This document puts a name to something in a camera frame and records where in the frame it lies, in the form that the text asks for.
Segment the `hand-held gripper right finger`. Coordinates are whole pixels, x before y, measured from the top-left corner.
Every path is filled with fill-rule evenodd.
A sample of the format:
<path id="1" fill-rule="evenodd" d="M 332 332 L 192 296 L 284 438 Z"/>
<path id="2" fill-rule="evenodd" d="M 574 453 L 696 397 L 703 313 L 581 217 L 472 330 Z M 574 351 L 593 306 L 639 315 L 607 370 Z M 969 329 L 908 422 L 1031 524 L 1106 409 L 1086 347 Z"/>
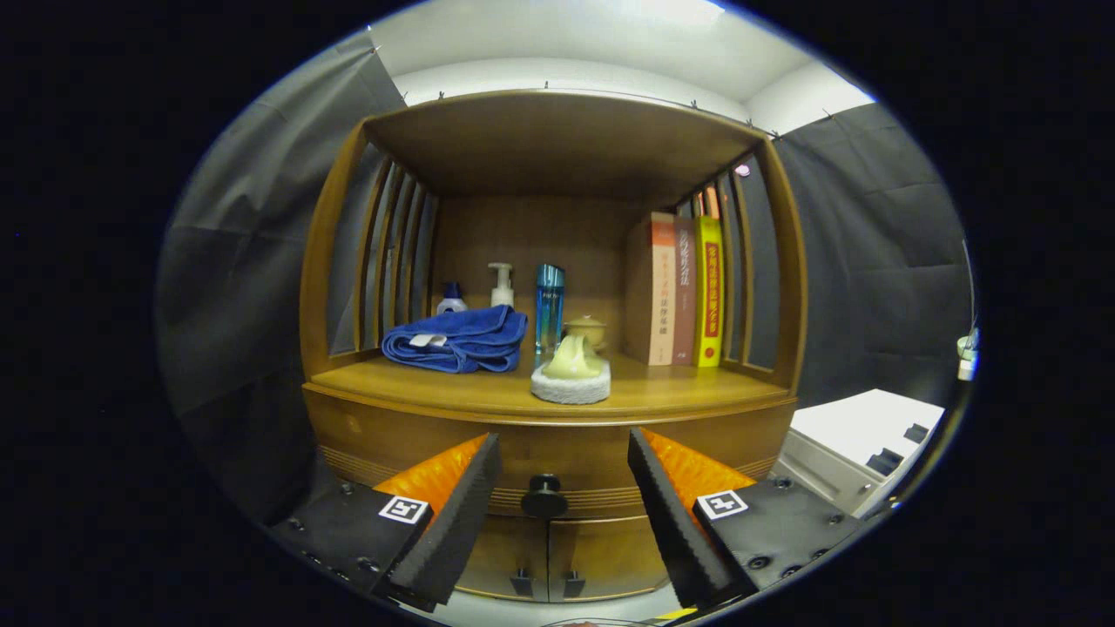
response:
<path id="1" fill-rule="evenodd" d="M 756 480 L 637 426 L 626 453 L 681 606 L 711 610 L 769 589 L 863 523 L 785 476 Z"/>

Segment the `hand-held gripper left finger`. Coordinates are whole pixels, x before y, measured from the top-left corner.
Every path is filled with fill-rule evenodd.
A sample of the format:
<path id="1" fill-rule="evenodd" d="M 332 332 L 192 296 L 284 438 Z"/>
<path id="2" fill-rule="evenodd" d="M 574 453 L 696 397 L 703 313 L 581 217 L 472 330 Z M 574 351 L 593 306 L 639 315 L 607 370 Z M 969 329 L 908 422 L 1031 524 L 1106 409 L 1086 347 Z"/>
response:
<path id="1" fill-rule="evenodd" d="M 469 562 L 501 471 L 498 436 L 483 434 L 375 488 L 334 482 L 271 533 L 355 594 L 432 612 Z"/>

